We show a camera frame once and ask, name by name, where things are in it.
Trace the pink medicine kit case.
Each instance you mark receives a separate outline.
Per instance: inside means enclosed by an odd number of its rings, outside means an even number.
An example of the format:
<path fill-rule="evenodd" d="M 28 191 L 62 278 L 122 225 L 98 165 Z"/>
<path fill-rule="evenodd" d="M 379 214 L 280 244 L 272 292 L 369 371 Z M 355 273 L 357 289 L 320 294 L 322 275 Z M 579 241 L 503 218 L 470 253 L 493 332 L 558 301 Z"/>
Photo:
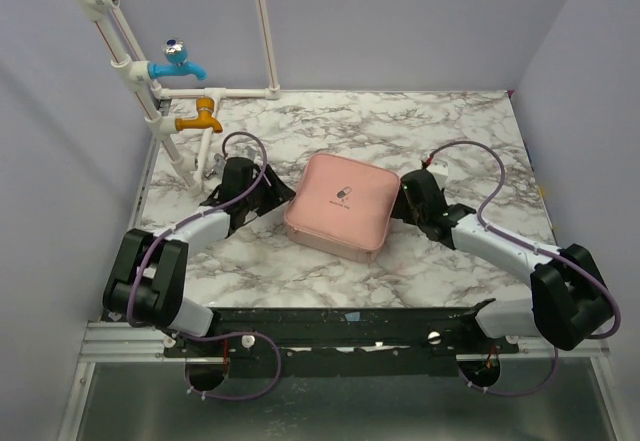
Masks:
<path fill-rule="evenodd" d="M 384 247 L 399 189 L 392 171 L 317 153 L 284 212 L 287 235 L 300 245 L 369 264 Z"/>

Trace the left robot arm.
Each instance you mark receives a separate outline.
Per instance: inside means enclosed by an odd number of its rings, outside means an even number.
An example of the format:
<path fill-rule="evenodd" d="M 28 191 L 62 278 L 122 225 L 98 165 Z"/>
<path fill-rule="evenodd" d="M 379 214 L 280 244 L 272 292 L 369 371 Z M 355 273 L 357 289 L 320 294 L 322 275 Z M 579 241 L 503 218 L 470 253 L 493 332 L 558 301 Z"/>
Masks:
<path fill-rule="evenodd" d="M 103 308 L 132 324 L 184 333 L 197 354 L 214 354 L 222 333 L 212 325 L 213 311 L 184 296 L 189 259 L 233 235 L 248 214 L 263 216 L 294 196 L 270 165 L 230 158 L 221 183 L 192 215 L 156 233 L 134 228 L 124 235 Z"/>

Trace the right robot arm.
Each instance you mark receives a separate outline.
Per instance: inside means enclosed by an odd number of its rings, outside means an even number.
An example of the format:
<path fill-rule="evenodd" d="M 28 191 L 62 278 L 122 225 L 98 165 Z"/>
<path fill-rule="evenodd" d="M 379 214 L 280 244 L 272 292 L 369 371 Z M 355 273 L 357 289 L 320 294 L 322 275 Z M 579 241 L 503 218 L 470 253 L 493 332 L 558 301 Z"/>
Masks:
<path fill-rule="evenodd" d="M 614 302 L 586 248 L 536 246 L 515 233 L 498 233 L 482 224 L 474 209 L 449 205 L 436 176 L 426 169 L 401 178 L 392 217 L 416 226 L 433 242 L 481 258 L 529 288 L 528 298 L 490 299 L 474 308 L 474 319 L 459 331 L 462 345 L 471 352 L 483 352 L 507 336 L 541 337 L 570 351 L 617 319 Z"/>

